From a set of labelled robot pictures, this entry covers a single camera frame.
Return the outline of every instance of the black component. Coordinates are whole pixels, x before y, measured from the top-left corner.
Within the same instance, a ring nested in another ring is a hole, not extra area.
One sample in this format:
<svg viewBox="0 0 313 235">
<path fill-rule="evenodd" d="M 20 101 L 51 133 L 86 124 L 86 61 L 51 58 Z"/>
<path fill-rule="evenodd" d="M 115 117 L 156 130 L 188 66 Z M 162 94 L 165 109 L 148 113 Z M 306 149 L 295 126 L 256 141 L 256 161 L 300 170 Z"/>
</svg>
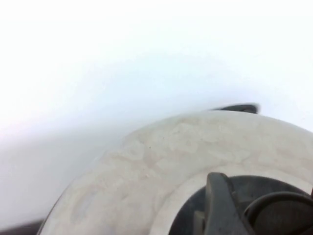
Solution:
<svg viewBox="0 0 313 235">
<path fill-rule="evenodd" d="M 236 192 L 226 175 L 210 173 L 207 176 L 204 207 L 204 228 L 194 220 L 193 235 L 254 234 L 240 210 Z"/>
<path fill-rule="evenodd" d="M 210 173 L 207 186 L 178 212 L 169 235 L 313 234 L 311 203 L 310 195 L 275 179 Z"/>
<path fill-rule="evenodd" d="M 257 234 L 303 234 L 313 228 L 313 200 L 293 192 L 260 197 L 245 215 Z"/>
<path fill-rule="evenodd" d="M 220 108 L 218 110 L 226 110 L 226 111 L 237 111 L 237 112 L 245 112 L 245 113 L 258 113 L 258 107 L 252 104 L 238 104 L 238 105 L 231 105 Z"/>
<path fill-rule="evenodd" d="M 39 230 L 42 220 L 25 224 L 23 226 L 14 227 L 11 229 L 0 231 L 0 235 L 35 235 Z"/>
</svg>

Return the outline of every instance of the black wire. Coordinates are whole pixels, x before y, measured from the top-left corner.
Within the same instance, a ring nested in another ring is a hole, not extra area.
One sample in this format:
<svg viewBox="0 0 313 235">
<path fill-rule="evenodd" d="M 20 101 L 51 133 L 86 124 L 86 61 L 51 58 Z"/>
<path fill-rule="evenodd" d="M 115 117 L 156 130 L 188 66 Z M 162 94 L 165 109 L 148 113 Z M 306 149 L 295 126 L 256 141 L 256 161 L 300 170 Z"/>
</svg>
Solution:
<svg viewBox="0 0 313 235">
<path fill-rule="evenodd" d="M 249 223 L 253 225 L 260 214 L 260 212 L 275 202 L 281 201 L 295 201 L 304 203 L 310 207 L 313 207 L 313 200 L 305 195 L 295 193 L 295 192 L 274 192 L 264 195 L 257 200 L 253 201 L 245 210 L 245 216 L 247 217 Z"/>
</svg>

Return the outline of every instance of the gray mottled surface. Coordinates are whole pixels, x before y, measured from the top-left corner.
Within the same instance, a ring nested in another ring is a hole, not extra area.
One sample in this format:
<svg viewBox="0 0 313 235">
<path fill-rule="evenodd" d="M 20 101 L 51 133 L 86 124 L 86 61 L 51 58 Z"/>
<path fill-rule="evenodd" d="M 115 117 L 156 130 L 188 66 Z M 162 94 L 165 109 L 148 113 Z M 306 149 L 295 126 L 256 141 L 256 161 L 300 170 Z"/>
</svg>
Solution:
<svg viewBox="0 0 313 235">
<path fill-rule="evenodd" d="M 62 195 L 43 235 L 167 234 L 210 171 L 276 178 L 311 192 L 312 133 L 275 119 L 208 111 L 140 129 Z"/>
</svg>

